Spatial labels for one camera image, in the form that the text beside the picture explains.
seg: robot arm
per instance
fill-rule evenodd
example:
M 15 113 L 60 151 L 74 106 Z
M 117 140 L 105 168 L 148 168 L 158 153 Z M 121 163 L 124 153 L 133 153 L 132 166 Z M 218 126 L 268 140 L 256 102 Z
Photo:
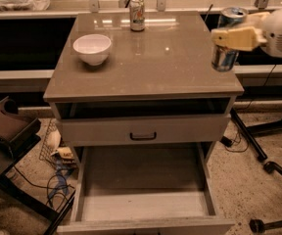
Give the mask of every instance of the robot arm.
M 252 51 L 267 42 L 263 37 L 260 25 L 268 16 L 269 13 L 252 14 L 247 16 L 245 22 L 234 27 L 215 28 L 211 31 L 211 40 L 217 46 L 239 51 Z
M 247 15 L 246 20 L 232 27 L 215 28 L 211 31 L 215 45 L 212 65 L 217 71 L 229 71 L 231 54 L 252 51 L 260 47 L 267 55 L 282 58 L 282 9 L 273 13 L 263 12 Z M 226 58 L 219 58 L 224 53 Z

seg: desk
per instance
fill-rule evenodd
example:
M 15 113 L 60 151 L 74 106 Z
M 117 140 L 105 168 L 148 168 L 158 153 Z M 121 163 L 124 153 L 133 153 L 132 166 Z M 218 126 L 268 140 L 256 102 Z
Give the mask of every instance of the desk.
M 35 212 L 44 216 L 51 221 L 51 225 L 44 234 L 52 234 L 58 223 L 63 219 L 65 214 L 68 212 L 73 201 L 73 194 L 70 199 L 67 201 L 65 206 L 61 209 L 60 212 L 56 212 L 43 203 L 37 201 L 33 197 L 29 196 L 26 192 L 18 188 L 7 176 L 6 173 L 20 160 L 22 159 L 38 142 L 40 137 L 37 135 L 32 135 L 23 146 L 20 148 L 16 157 L 11 158 L 9 154 L 0 151 L 0 189 L 10 195 L 11 197 L 17 199 L 24 205 L 28 206 Z
M 90 67 L 72 44 L 108 35 L 108 60 Z M 211 67 L 197 12 L 80 14 L 44 94 L 79 165 L 70 225 L 59 234 L 224 234 L 206 162 L 243 88 Z

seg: soda can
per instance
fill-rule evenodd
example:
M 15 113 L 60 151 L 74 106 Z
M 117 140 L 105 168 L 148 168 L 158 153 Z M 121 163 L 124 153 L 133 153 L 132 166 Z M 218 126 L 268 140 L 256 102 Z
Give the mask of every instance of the soda can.
M 145 28 L 144 0 L 131 0 L 129 4 L 129 10 L 131 30 L 143 30 Z
M 225 47 L 213 46 L 211 66 L 216 71 L 230 71 L 238 58 L 239 51 Z
M 248 11 L 239 7 L 228 7 L 220 12 L 217 27 L 231 27 L 235 24 L 240 24 L 247 18 Z

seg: ceramic bowl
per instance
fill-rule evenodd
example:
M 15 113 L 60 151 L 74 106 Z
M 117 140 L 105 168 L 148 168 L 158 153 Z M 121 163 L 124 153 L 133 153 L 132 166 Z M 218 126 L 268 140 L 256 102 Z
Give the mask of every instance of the ceramic bowl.
M 73 49 L 78 57 L 90 66 L 101 65 L 110 55 L 112 41 L 100 34 L 81 36 L 73 43 Z

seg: metal stand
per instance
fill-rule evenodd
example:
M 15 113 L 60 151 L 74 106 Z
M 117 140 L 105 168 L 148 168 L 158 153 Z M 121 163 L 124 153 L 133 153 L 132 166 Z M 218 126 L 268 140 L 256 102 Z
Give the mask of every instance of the metal stand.
M 268 162 L 264 165 L 263 168 L 269 174 L 276 170 L 280 175 L 282 175 L 282 166 L 275 162 Z M 266 230 L 282 228 L 282 220 L 264 223 L 260 219 L 251 219 L 249 225 L 253 232 L 264 233 Z
M 74 199 L 74 192 L 71 194 L 68 201 L 65 203 L 63 208 L 60 212 L 57 213 L 54 220 L 52 220 L 51 225 L 48 227 L 48 229 L 44 232 L 44 235 L 52 235 L 55 234 L 57 226 L 61 223 L 61 221 L 64 219 L 64 217 L 67 215 L 67 213 L 70 211 Z
M 264 233 L 266 230 L 282 228 L 282 220 L 270 223 L 264 223 L 260 219 L 251 219 L 250 228 L 253 232 Z
M 267 162 L 263 168 L 268 174 L 276 170 L 280 175 L 282 175 L 282 166 L 276 162 Z
M 275 122 L 249 126 L 248 130 L 252 135 L 268 135 L 271 132 L 282 131 L 282 118 Z
M 243 132 L 244 136 L 250 142 L 250 144 L 255 148 L 258 153 L 258 160 L 263 162 L 267 159 L 267 154 L 261 148 L 254 136 L 268 135 L 270 133 L 275 133 L 282 131 L 282 118 L 275 122 L 269 122 L 264 124 L 258 124 L 247 127 L 239 118 L 238 114 L 234 109 L 231 110 L 230 115 L 232 120 L 238 125 L 239 129 Z
M 30 207 L 35 212 L 39 213 L 40 215 L 44 216 L 45 218 L 51 221 L 53 221 L 57 216 L 57 213 L 54 210 L 50 209 L 49 207 L 45 206 L 43 203 L 32 198 L 26 192 L 19 189 L 5 175 L 0 176 L 0 189 L 5 193 L 7 193 L 8 195 L 10 195 L 11 197 L 13 197 L 14 199 L 17 199 L 24 205 Z

